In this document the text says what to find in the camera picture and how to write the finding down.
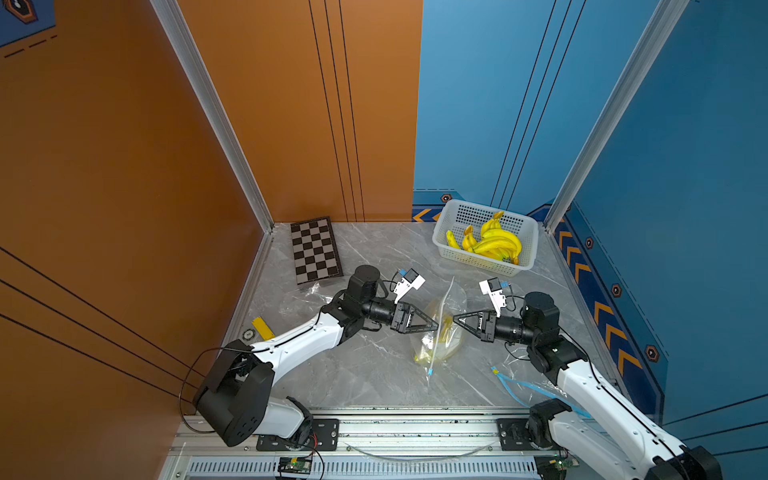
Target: checkerboard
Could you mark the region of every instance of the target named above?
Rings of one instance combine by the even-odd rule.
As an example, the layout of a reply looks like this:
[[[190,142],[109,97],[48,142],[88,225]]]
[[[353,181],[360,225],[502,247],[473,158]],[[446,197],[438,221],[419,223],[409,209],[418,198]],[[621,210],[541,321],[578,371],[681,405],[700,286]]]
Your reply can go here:
[[[292,223],[290,236],[296,264],[296,283],[344,275],[329,217]]]

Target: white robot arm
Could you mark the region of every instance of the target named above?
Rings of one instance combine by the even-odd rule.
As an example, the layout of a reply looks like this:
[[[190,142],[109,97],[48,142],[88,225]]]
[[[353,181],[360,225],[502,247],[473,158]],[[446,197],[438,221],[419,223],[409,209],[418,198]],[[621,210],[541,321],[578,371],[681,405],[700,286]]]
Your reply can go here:
[[[406,276],[412,281],[403,280],[397,300],[424,283],[413,270]],[[379,286],[385,296],[377,296]],[[235,340],[224,347],[194,396],[195,408],[228,446],[238,445],[254,433],[304,445],[312,415],[291,397],[270,396],[278,380],[318,353],[347,341],[366,320],[389,325],[399,333],[437,330],[437,322],[421,310],[388,296],[380,272],[370,265],[359,266],[347,288],[308,322],[252,346]]]
[[[415,283],[422,282],[411,274],[401,289]],[[230,343],[193,404],[228,446],[254,433],[305,445],[312,415],[291,397],[271,397],[275,382],[316,354],[347,341],[366,320],[399,333],[437,329],[435,320],[400,301],[402,290],[397,303],[387,298],[385,287],[387,295],[377,296],[379,285],[383,286],[379,271],[360,266],[347,288],[310,321],[250,347],[239,340]],[[541,449],[564,447],[608,479],[722,480],[717,460],[706,449],[689,449],[652,422],[595,370],[585,352],[560,335],[559,309],[549,295],[528,293],[520,318],[499,313],[482,310],[453,320],[484,342],[498,338],[528,346],[531,364],[581,404],[610,436],[592,428],[560,399],[551,399],[531,407],[527,435],[532,443]]]
[[[530,440],[543,449],[565,447],[611,480],[722,480],[717,460],[706,449],[686,447],[608,383],[587,354],[560,335],[559,317],[549,295],[532,292],[520,318],[483,310],[453,319],[484,342],[525,344],[531,364],[610,435],[593,429],[560,399],[551,399],[531,407]]]

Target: vent grille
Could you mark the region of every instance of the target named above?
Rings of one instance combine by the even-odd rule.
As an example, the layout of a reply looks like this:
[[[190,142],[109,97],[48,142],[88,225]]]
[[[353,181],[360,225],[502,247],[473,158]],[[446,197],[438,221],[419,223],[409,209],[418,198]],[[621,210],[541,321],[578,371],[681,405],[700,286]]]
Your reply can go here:
[[[387,462],[359,456],[325,458],[323,480],[366,480],[369,478],[540,478],[533,457],[508,456],[467,458],[442,462]],[[323,466],[313,462],[310,478],[319,478]],[[193,457],[190,477],[274,478],[276,459],[247,457]]]

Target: marble floor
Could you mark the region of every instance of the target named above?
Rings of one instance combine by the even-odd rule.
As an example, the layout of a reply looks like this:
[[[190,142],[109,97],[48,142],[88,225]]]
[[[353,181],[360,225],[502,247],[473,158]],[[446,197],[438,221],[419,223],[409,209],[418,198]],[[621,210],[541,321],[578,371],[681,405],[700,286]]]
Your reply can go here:
[[[492,308],[489,298],[481,295],[478,282],[496,275],[441,258],[432,244],[434,227],[434,223],[335,223],[333,229],[345,276],[297,286],[290,227],[279,223],[248,318],[261,316],[280,335],[316,315],[335,292],[346,287],[349,275],[361,264],[375,266],[385,278],[401,268],[421,273],[426,278],[425,285],[409,292],[405,300],[422,310],[435,298],[442,298],[452,277],[452,298],[458,300],[464,311]],[[594,324],[584,323],[561,262],[562,257],[542,231],[534,267],[502,280],[509,281],[515,295],[524,296],[531,291],[551,295],[561,311],[560,324],[587,350],[596,367],[610,372],[598,354],[598,349],[605,347],[593,341],[588,329],[594,328]],[[248,327],[241,326],[241,333]],[[503,343],[481,343],[469,334],[464,335],[454,356],[435,363],[433,374],[428,377],[427,368],[414,361],[414,344],[418,345],[420,336],[412,336],[390,329],[376,333],[361,331],[341,346],[292,370],[275,385],[272,395],[296,397],[309,408],[519,406],[493,374],[493,366],[513,379],[554,388],[530,362],[510,356]],[[513,352],[526,357],[522,347]],[[529,405],[545,399],[524,387],[511,387]]]

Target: plastic basket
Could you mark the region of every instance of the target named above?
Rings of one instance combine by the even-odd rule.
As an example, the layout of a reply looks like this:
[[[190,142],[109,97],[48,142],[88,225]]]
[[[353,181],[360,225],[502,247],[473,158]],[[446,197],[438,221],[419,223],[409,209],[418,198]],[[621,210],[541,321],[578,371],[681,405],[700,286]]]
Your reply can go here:
[[[461,245],[462,240],[464,240],[464,229],[472,225],[475,227],[473,233],[475,240],[480,241],[482,224],[490,220],[493,214],[499,211],[498,208],[486,207],[485,205],[473,204],[462,200],[450,200],[443,207],[440,219],[435,225],[435,232],[432,234],[432,242],[440,251],[440,256],[478,266],[505,276],[514,276],[522,270],[530,270],[534,260],[536,260],[538,222],[525,215],[505,211],[504,216],[499,220],[502,228],[517,235],[520,243],[522,243],[523,251],[518,255],[519,265],[493,260],[477,253],[449,247],[448,240],[445,238],[445,233],[448,230],[453,232],[456,241]]]

